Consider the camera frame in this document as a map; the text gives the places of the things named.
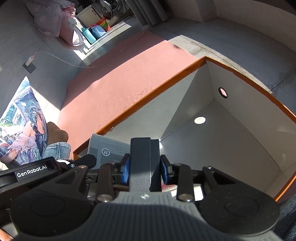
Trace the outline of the person left hand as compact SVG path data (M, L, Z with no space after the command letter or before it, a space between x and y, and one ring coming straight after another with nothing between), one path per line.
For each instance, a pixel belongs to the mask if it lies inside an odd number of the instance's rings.
M0 229L0 241L12 241L12 240L13 240L13 237L10 234Z

